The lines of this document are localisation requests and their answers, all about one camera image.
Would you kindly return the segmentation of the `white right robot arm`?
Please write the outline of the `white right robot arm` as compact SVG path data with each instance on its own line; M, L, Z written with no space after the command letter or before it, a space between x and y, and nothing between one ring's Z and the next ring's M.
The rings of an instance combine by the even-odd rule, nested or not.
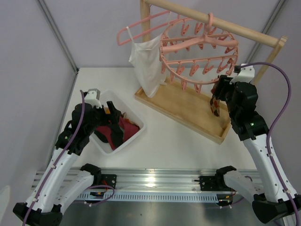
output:
M277 158L271 129L255 110L256 87L248 82L232 82L231 77L221 75L212 93L217 100L226 102L232 127L249 151L261 178L258 186L228 166L216 171L220 186L232 188L247 199L264 224L295 214L299 225L301 196L289 182Z

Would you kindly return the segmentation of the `pink round clip hanger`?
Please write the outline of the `pink round clip hanger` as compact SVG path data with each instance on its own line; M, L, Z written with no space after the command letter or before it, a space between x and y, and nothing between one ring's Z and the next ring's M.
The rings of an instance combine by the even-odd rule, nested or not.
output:
M208 22L185 17L172 22L163 31L159 42L161 73L169 80L177 79L182 90L192 85L197 93L205 85L218 81L219 74L232 74L238 60L238 41L226 30Z

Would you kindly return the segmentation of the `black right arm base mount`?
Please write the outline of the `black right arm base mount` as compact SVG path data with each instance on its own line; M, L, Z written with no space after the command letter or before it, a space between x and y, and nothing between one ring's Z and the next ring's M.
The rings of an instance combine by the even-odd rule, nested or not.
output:
M198 182L201 191L228 191L216 176L199 176Z

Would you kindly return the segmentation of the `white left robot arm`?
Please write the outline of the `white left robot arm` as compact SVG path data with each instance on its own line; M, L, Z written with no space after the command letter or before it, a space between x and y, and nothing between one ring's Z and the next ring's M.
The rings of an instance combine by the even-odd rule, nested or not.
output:
M13 213L24 226L59 225L68 207L87 189L107 188L115 193L114 186L103 183L101 168L89 163L80 168L78 175L67 186L61 188L96 128L119 126L121 112L112 101L106 104L109 113L103 106L92 106L87 102L76 105L72 120L59 135L52 159L39 184L25 202L19 202L13 208Z

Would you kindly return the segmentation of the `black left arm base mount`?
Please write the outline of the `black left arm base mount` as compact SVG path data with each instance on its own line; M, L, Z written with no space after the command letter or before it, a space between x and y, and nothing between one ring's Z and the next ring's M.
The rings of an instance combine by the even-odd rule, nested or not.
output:
M102 174L101 185L111 186L116 188L117 175L116 174Z

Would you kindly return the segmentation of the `beige argyle sock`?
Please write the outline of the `beige argyle sock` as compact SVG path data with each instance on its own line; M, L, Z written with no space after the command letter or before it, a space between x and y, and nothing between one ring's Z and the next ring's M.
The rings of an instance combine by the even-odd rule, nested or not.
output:
M210 99L210 109L214 116L220 116L220 99L216 98L214 95L212 95Z

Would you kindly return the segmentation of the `white plastic basket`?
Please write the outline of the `white plastic basket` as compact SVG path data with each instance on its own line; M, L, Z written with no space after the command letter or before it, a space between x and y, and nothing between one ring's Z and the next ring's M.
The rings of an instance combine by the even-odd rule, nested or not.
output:
M102 92L99 100L103 105L105 119L91 135L91 140L102 154L110 156L140 136L146 130L146 122L111 90Z

